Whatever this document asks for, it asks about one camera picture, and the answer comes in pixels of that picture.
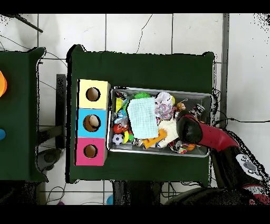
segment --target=round hole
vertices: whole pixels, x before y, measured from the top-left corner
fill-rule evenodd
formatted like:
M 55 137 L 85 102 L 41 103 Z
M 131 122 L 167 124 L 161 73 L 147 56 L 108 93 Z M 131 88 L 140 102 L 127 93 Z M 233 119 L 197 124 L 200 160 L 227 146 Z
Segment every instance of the round hole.
M 96 132 L 100 125 L 101 122 L 97 115 L 87 115 L 83 120 L 83 127 L 88 132 Z
M 83 149 L 83 153 L 87 158 L 94 158 L 97 156 L 98 153 L 98 149 L 96 146 L 94 145 L 87 145 L 84 149 Z
M 96 87 L 91 87 L 86 91 L 86 98 L 89 101 L 98 101 L 100 98 L 100 92 Z

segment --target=green table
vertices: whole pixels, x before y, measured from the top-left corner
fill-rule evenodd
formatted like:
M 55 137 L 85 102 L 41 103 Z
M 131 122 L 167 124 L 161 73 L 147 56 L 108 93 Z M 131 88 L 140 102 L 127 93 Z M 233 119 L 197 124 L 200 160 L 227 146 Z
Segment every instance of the green table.
M 36 168 L 37 62 L 44 48 L 0 52 L 0 70 L 7 91 L 0 97 L 0 180 L 46 181 Z
M 208 185 L 205 158 L 108 152 L 104 166 L 74 166 L 76 82 L 108 81 L 111 86 L 163 89 L 210 94 L 214 54 L 151 55 L 85 52 L 74 45 L 67 53 L 66 180 L 200 181 Z

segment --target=metal tray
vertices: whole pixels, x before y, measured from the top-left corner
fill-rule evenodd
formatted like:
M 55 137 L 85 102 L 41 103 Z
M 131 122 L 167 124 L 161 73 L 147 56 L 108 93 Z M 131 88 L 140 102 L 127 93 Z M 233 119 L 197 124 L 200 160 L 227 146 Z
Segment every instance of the metal tray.
M 176 104 L 181 102 L 184 99 L 185 106 L 187 110 L 191 110 L 196 104 L 201 104 L 205 111 L 203 114 L 198 117 L 199 120 L 204 121 L 206 124 L 211 124 L 212 122 L 212 107 L 213 107 L 213 97 L 211 94 L 200 94 L 196 92 L 180 92 L 180 91 L 170 91 L 170 90 L 157 90 L 157 89 L 139 89 L 139 88 L 118 88 L 113 87 L 110 90 L 110 100 L 111 107 L 109 110 L 109 119 L 108 119 L 108 133 L 107 133 L 107 148 L 113 152 L 123 152 L 123 153 L 143 153 L 143 154 L 156 154 L 156 155 L 170 155 L 170 156 L 193 156 L 193 157 L 206 157 L 209 154 L 209 149 L 204 146 L 196 146 L 192 151 L 187 151 L 185 154 L 178 154 L 172 151 L 169 147 L 165 148 L 153 148 L 143 149 L 143 147 L 138 147 L 132 145 L 131 143 L 125 143 L 122 145 L 112 144 L 112 138 L 114 135 L 113 131 L 113 122 L 111 121 L 111 113 L 115 111 L 115 92 L 122 91 L 127 94 L 137 94 L 139 92 L 147 92 L 151 96 L 156 96 L 159 92 L 168 92 L 175 97 Z

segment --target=orange object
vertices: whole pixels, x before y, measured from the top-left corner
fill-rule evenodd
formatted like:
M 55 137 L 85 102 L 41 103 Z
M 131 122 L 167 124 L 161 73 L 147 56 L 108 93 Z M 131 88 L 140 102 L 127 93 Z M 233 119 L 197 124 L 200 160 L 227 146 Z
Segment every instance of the orange object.
M 6 79 L 0 71 L 0 97 L 5 93 L 6 88 L 7 88 Z
M 164 131 L 164 129 L 159 129 L 158 130 L 158 137 L 144 139 L 143 144 L 144 144 L 145 148 L 149 148 L 151 145 L 159 142 L 160 140 L 162 140 L 166 137 L 167 137 L 167 133 Z
M 192 151 L 195 148 L 194 144 L 188 144 L 187 150 Z

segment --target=blue object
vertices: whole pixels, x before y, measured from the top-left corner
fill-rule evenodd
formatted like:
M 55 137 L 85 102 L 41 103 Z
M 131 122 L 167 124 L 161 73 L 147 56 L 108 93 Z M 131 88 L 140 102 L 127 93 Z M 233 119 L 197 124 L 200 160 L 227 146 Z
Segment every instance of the blue object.
M 0 141 L 6 137 L 6 132 L 3 129 L 0 129 Z
M 90 138 L 105 138 L 106 136 L 106 110 L 97 109 L 82 109 L 79 108 L 79 119 L 78 119 L 78 137 L 90 137 Z M 83 120 L 87 115 L 96 115 L 100 119 L 100 127 L 96 132 L 88 132 L 83 127 Z
M 106 204 L 109 205 L 109 206 L 113 205 L 113 195 L 108 197 Z

